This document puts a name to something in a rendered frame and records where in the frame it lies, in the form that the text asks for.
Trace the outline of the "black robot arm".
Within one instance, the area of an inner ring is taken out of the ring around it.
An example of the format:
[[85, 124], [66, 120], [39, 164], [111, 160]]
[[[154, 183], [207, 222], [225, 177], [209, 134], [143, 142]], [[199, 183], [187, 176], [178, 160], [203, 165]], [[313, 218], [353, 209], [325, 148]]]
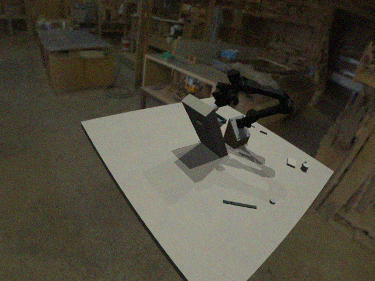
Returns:
[[294, 111], [294, 101], [291, 100], [290, 96], [287, 95], [285, 91], [269, 88], [257, 83], [252, 79], [240, 76], [240, 71], [234, 69], [229, 70], [226, 74], [231, 85], [228, 83], [225, 84], [219, 82], [218, 85], [216, 85], [216, 88], [220, 90], [219, 93], [221, 93], [222, 91], [229, 92], [231, 89], [230, 86], [233, 86], [237, 90], [237, 93], [239, 91], [242, 91], [246, 94], [261, 94], [276, 98], [280, 101], [278, 105], [266, 109], [261, 109], [259, 111], [256, 111], [254, 109], [248, 110], [244, 118], [236, 120], [238, 128], [251, 128], [251, 124], [255, 123], [259, 118], [265, 118], [267, 116], [279, 113], [285, 115], [290, 114]]

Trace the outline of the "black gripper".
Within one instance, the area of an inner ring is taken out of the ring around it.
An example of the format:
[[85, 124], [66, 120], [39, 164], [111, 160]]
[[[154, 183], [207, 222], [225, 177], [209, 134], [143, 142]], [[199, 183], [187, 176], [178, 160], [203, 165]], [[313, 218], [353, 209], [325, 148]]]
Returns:
[[[215, 99], [215, 102], [214, 104], [217, 105], [218, 108], [220, 107], [223, 107], [223, 106], [226, 106], [226, 105], [230, 105], [230, 102], [234, 101], [233, 102], [233, 105], [237, 105], [239, 103], [239, 100], [237, 98], [237, 90], [233, 87], [233, 86], [230, 86], [230, 91], [226, 91], [226, 92], [221, 92], [222, 94], [220, 94], [219, 92], [213, 92], [212, 95]], [[227, 94], [227, 95], [226, 95]]]

